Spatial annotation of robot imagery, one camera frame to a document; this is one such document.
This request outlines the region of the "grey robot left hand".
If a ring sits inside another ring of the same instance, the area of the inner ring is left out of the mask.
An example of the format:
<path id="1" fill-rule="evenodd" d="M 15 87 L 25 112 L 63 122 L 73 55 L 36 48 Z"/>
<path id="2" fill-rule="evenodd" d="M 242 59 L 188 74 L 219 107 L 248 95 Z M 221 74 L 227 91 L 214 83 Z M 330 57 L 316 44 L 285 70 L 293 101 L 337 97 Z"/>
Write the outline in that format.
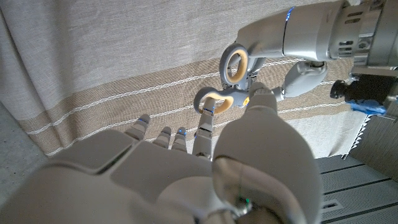
<path id="1" fill-rule="evenodd" d="M 252 22 L 238 31 L 220 60 L 220 78 L 228 88 L 248 90 L 268 58 L 295 57 L 278 98 L 292 98 L 314 89 L 326 76 L 328 61 L 353 58 L 355 67 L 391 64 L 397 1 L 332 1 L 294 6 Z"/>

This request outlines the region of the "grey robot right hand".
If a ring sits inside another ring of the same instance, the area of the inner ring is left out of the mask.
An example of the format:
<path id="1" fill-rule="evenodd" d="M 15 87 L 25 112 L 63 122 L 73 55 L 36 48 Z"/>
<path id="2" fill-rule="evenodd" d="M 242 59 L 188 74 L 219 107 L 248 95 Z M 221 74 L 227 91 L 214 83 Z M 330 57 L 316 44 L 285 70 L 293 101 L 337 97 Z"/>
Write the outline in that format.
<path id="1" fill-rule="evenodd" d="M 1 208 L 2 223 L 319 223 L 322 181 L 306 140 L 256 82 L 242 117 L 188 153 L 183 130 L 148 142 L 142 116 L 57 154 Z"/>

